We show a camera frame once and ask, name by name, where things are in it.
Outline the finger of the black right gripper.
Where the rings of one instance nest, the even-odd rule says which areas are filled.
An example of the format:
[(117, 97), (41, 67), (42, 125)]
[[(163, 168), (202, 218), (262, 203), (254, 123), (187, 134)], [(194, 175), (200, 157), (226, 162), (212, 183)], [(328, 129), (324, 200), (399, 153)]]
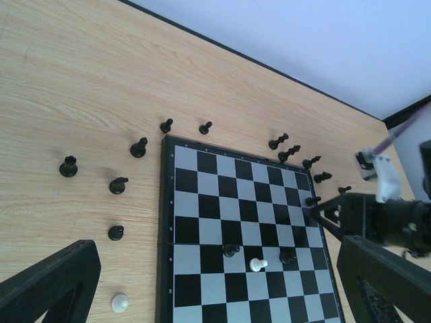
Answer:
[(333, 236), (362, 236), (364, 196), (341, 194), (310, 209), (310, 216)]

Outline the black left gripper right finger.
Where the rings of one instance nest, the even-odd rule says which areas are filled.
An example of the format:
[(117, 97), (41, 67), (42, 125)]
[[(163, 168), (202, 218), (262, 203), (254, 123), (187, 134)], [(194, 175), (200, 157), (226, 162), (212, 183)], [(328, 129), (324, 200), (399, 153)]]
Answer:
[(430, 271), (360, 236), (342, 239), (337, 269), (357, 322), (430, 321)]

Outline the white pawn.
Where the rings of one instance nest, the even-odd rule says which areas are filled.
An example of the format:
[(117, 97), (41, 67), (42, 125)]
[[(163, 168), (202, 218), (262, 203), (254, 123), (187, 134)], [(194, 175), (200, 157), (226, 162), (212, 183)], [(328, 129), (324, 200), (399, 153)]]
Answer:
[(268, 262), (266, 260), (259, 260), (258, 258), (253, 258), (249, 262), (250, 269), (253, 272), (259, 272), (262, 268), (267, 267)]
[(119, 293), (115, 295), (111, 302), (111, 308), (115, 313), (123, 313), (129, 307), (129, 298), (123, 294)]

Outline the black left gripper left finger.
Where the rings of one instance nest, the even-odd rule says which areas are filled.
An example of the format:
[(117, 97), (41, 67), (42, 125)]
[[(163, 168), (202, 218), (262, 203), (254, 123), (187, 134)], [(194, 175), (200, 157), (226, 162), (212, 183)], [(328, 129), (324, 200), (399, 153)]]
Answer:
[(101, 263), (93, 240), (78, 240), (1, 282), (1, 321), (85, 322)]

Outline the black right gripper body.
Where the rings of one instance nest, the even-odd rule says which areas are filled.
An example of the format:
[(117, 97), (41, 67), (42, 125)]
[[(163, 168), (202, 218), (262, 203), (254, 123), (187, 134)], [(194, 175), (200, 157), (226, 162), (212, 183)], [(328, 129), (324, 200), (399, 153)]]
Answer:
[(390, 199), (378, 203), (362, 197), (362, 237), (379, 246), (406, 249), (414, 258), (430, 255), (430, 203)]

